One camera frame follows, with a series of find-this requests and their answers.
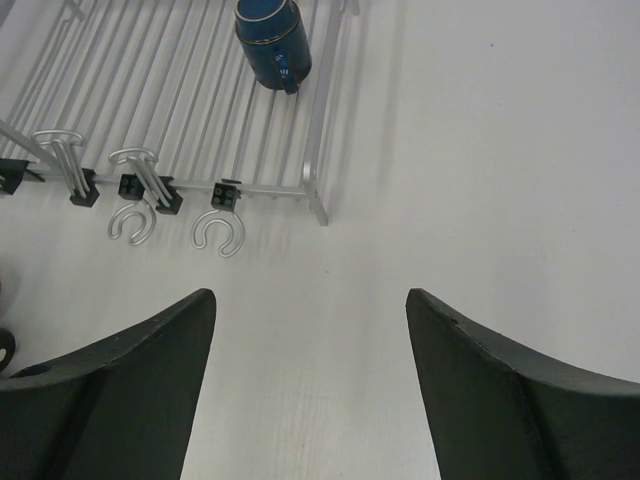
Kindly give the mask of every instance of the wire hook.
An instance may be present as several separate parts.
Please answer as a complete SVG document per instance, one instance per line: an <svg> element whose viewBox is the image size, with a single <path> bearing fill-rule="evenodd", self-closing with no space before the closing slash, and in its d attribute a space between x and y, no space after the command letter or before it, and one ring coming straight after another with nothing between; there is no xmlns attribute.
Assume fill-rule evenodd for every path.
<svg viewBox="0 0 640 480"><path fill-rule="evenodd" d="M151 221L150 223L149 223L149 220L147 219L147 215L145 214L145 212L141 212L138 210L133 212L129 211L132 208L135 208L136 206L138 206L138 204L140 203L142 203L145 207L147 207L147 211L149 212L149 219ZM151 234L153 233L153 231L155 230L156 220L157 220L156 212L153 210L149 202L147 202L145 199L142 199L140 202L133 202L125 205L116 213L114 213L113 217L111 217L111 220L109 221L109 227L107 229L107 235L109 236L109 239L118 240L122 236L122 230L124 228L124 224L130 218L140 219L140 226L135 232L131 234L131 237L129 238L129 245L133 247L137 247L139 245L142 245L144 242L146 242L151 236Z"/></svg>
<svg viewBox="0 0 640 480"><path fill-rule="evenodd" d="M84 147L85 138L72 130L55 129L34 132L31 134L31 140L41 148L52 148L71 194L78 192L82 198L86 199L91 188L82 172L82 166L75 151L75 147Z"/></svg>
<svg viewBox="0 0 640 480"><path fill-rule="evenodd" d="M218 248L218 254L222 258L233 257L236 253L240 251L240 249L244 245L244 239L246 234L244 223L242 223L242 220L235 212L233 212L232 215L234 220L238 224L237 229L234 228L233 225L231 225L231 223L229 223L227 220L224 220L222 218L209 218L213 215L217 215L218 213L220 213L220 210L211 210L198 217L198 219L193 224L193 227L191 228L191 244L193 245L194 248L197 248L198 250L203 250L204 248L207 247L207 230L209 229L209 227L213 225L222 225L229 231L229 236L227 237L227 240L220 246L220 248ZM229 247L231 247L231 245L233 245L236 237L236 233L238 233L238 237L239 237L236 243L236 246L231 250L227 250Z"/></svg>
<svg viewBox="0 0 640 480"><path fill-rule="evenodd" d="M158 205L170 206L173 196L154 170L158 163L158 156L154 152L146 148L124 148L109 155L109 163L115 166L129 164Z"/></svg>

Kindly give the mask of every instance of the black plastic clip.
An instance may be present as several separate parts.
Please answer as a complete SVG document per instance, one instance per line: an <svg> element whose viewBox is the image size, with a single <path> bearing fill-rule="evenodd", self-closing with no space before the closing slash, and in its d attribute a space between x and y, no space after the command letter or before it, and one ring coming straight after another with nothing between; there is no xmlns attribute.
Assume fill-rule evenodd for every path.
<svg viewBox="0 0 640 480"><path fill-rule="evenodd" d="M120 177L118 195L125 200L139 202L144 197L144 185L135 175L124 174Z"/></svg>
<svg viewBox="0 0 640 480"><path fill-rule="evenodd" d="M241 184L242 182L237 180L225 180L224 178L220 183L216 183L211 197L211 206L218 210L233 212L236 208L236 203L242 198L237 187L237 185Z"/></svg>
<svg viewBox="0 0 640 480"><path fill-rule="evenodd" d="M156 211L162 215L177 215L180 211L180 207L182 206L182 197L178 194L176 189L170 185L173 181L173 177L160 177L160 180L167 191L171 194L171 200L169 200L169 207L160 203L156 207Z"/></svg>
<svg viewBox="0 0 640 480"><path fill-rule="evenodd" d="M0 158L0 195L13 195L23 181L44 182L40 175L28 170L27 160Z"/></svg>
<svg viewBox="0 0 640 480"><path fill-rule="evenodd" d="M80 192L78 190L74 190L74 193L73 195L71 195L71 197L69 197L69 200L71 200L71 203L73 203L78 207L91 208L93 207L93 205L96 203L96 200L98 200L98 197L100 196L100 192L98 192L98 189L96 188L96 182L93 180L93 177L96 176L96 172L95 170L89 170L88 168L83 168L82 175L84 176L84 179L87 182L87 186L89 187L89 191L85 192L86 198L80 195Z"/></svg>

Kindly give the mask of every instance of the metal wire rack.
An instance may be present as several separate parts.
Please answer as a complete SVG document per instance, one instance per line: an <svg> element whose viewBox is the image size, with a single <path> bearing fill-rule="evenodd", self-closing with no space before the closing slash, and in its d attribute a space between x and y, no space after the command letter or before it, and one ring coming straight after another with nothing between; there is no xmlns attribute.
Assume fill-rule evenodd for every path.
<svg viewBox="0 0 640 480"><path fill-rule="evenodd" d="M316 173L339 32L358 0L299 1L314 67L292 96L256 82L235 38L235 0L29 3L15 3L0 29L9 35L15 17L46 32L0 72L0 157L24 161L20 175L62 180L82 206L101 186L117 186L129 201L108 235L120 238L138 219L133 246L151 237L157 212L176 214L179 192L189 190L219 197L223 208L240 193L307 199L328 224ZM0 187L14 173L0 165ZM227 210L197 219L195 248L221 225L229 238L220 255L240 250L245 227Z"/></svg>

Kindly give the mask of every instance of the black curved object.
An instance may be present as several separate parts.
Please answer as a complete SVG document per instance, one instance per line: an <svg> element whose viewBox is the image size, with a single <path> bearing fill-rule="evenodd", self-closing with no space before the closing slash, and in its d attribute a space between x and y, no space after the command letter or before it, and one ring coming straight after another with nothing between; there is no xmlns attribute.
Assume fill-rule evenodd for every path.
<svg viewBox="0 0 640 480"><path fill-rule="evenodd" d="M423 290L407 317L443 480L640 478L640 385L536 352Z"/></svg>
<svg viewBox="0 0 640 480"><path fill-rule="evenodd" d="M0 478L179 479L215 316L200 290L0 382Z"/></svg>

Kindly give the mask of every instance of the c-shaped hook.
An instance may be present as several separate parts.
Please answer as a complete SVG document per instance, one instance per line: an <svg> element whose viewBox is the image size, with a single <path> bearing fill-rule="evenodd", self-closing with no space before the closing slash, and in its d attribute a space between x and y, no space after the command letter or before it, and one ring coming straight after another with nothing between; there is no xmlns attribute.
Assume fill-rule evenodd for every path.
<svg viewBox="0 0 640 480"><path fill-rule="evenodd" d="M144 204L144 206L147 207L147 210L149 212L151 224L149 225L148 229L147 229L147 223L148 223L147 216L145 215L144 212L134 211L134 212L128 212L125 214L125 212L127 212L128 210L136 207L138 203ZM122 207L120 210L118 210L116 213L113 214L113 217L111 217L111 220L109 221L109 227L107 229L107 235L109 236L109 238L111 240L119 239L122 236L122 229L124 227L124 224L127 222L127 220L129 220L130 218L136 218L136 217L140 219L140 227L138 227L138 229L131 234L131 237L129 238L129 245L133 247L137 247L138 245L142 245L144 242L146 242L156 228L157 217L156 217L156 212L153 210L149 202L147 202L145 199L142 199L140 202L134 202L134 203L125 205L124 207Z"/></svg>
<svg viewBox="0 0 640 480"><path fill-rule="evenodd" d="M224 242L220 246L220 248L218 248L218 253L222 258L233 257L236 253L240 251L240 249L244 245L244 238L246 233L244 228L244 223L242 223L242 220L235 212L232 215L234 220L238 223L237 230L239 234L238 235L239 240L233 249L227 251L227 248L229 248L235 240L236 229L233 227L233 225L231 225L226 220L223 220L222 218L212 218L208 220L206 223L204 223L202 230L200 230L201 240L200 241L198 240L198 231L200 229L200 225L203 222L205 222L205 220L207 220L209 217L211 217L212 215L217 215L218 213L220 213L220 210L211 210L210 212L204 213L198 217L198 219L193 224L193 228L191 229L191 244L193 245L194 248L197 248L198 250L202 250L206 248L207 247L207 230L209 229L209 227L211 227L212 225L223 225L229 231L229 236L227 238L227 241Z"/></svg>

